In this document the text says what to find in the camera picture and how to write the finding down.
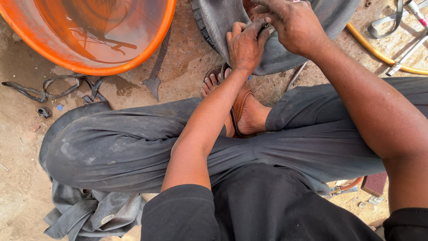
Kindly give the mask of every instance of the yellow hose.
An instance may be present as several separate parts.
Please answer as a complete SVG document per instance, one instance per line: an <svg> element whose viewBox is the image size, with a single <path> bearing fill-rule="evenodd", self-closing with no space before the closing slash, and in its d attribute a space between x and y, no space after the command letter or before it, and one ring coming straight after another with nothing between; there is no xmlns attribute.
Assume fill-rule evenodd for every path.
<svg viewBox="0 0 428 241"><path fill-rule="evenodd" d="M367 49L367 51L369 51L372 55L374 55L375 57L377 57L378 59L380 59L381 61L394 66L395 61L391 58L388 58L386 55L384 55L383 53L381 53L379 50L375 49L373 47L373 45L371 45L359 32L358 30L354 27L354 25L351 22L348 22L348 24L346 24L346 29L352 34L352 36L354 36L354 38L360 42L360 44ZM412 68L406 65L402 65L400 70L405 71L405 72L409 72L412 74L418 74L418 75L428 75L428 70L425 69L416 69L416 68Z"/></svg>

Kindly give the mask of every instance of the black t-shirt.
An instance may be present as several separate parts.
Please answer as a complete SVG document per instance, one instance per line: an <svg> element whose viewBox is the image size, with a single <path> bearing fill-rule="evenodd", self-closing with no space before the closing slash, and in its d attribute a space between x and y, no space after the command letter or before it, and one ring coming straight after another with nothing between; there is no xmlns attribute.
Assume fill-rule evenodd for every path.
<svg viewBox="0 0 428 241"><path fill-rule="evenodd" d="M428 240L428 208L405 208L384 222L386 240ZM141 240L381 241L358 217L320 197L292 169L240 168L211 192L169 188L143 211Z"/></svg>

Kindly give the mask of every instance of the dirt ground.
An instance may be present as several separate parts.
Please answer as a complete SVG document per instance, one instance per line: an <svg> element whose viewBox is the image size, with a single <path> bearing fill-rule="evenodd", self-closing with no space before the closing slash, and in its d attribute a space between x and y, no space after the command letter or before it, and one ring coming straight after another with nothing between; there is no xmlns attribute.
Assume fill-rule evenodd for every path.
<svg viewBox="0 0 428 241"><path fill-rule="evenodd" d="M401 28L385 39L373 39L367 33L368 22L394 13L392 0L372 0L372 6L365 7L366 0L360 6L351 22L381 52L392 58L400 57L405 49L422 34L422 26L413 16L404 18ZM0 80L12 81L23 86L41 89L43 81L62 74L72 74L56 64L46 60L23 41L15 41L13 31L0 19ZM370 55L344 30L335 42L351 57L380 77L386 77L388 66ZM428 69L426 56L428 44L417 51L406 64ZM205 42L199 33L188 0L178 0L172 22L172 35L168 52L159 73L162 83L159 86L159 102L156 102L148 88L140 84L147 79L156 61L156 52L141 66L119 76L108 76L100 87L100 92L109 100L113 109L130 108L143 105L155 105L189 97L200 96L201 82L206 71L223 60ZM282 96L294 70L269 76L253 76L250 87L262 104L273 106ZM413 76L398 72L396 76ZM320 69L309 62L301 73L295 86L325 84L328 80ZM58 81L48 91L58 94L61 90L75 84L74 79ZM52 240L43 234L48 227L42 218L52 209L51 183L38 164L38 153L44 134L49 126L66 111L83 105L82 96L89 94L89 88L83 84L67 96L45 103L31 100L17 91L0 87L0 241L44 241ZM52 117L39 117L35 110L47 106ZM150 199L154 194L147 194ZM387 186L383 195L385 200L378 206L367 203L370 195L358 191L341 194L331 198L334 204L349 210L371 226L378 226L389 216ZM359 208L364 201L367 205ZM107 240L140 240L140 227L133 228L122 239L107 237Z"/></svg>

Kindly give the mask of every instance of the orange hose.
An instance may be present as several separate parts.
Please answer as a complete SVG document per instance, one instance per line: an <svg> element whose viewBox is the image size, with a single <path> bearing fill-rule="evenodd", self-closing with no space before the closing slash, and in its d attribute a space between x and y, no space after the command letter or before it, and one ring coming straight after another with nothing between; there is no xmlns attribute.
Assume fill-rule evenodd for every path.
<svg viewBox="0 0 428 241"><path fill-rule="evenodd" d="M357 179L355 179L355 181L353 181L351 184L344 186L344 187L340 187L340 190L345 191L348 189L351 189L353 187L355 187L358 183L360 183L363 180L364 177L359 177Z"/></svg>
<svg viewBox="0 0 428 241"><path fill-rule="evenodd" d="M348 24L346 24L346 29L352 34L352 36L354 36L354 38L360 42L360 44L367 49L367 51L369 51L372 55L374 55L375 57L377 57L378 59L380 59L381 61L383 61L386 64L389 64L391 66L394 66L395 64L395 60L387 57L386 55L384 55L383 53L381 53L379 50L375 49L373 47L373 45L371 45L359 32L358 30L354 27L354 25L351 22L348 22ZM406 65L402 65L400 68L401 71L405 71L408 73L412 73L412 74L418 74L418 75L428 75L428 70L426 69L417 69L417 68L412 68Z"/></svg>

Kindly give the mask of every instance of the dusty trousers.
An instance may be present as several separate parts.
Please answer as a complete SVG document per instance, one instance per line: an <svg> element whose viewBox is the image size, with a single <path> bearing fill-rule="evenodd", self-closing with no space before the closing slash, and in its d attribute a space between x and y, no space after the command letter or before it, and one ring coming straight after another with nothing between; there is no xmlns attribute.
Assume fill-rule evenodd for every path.
<svg viewBox="0 0 428 241"><path fill-rule="evenodd" d="M385 80L428 116L428 78ZM104 106L58 130L39 161L54 180L71 187L158 193L171 148L200 101L115 111ZM250 163L295 169L319 194L329 192L326 182L385 171L330 84L287 91L270 111L266 129L234 139L224 136L223 127L207 159L213 186Z"/></svg>

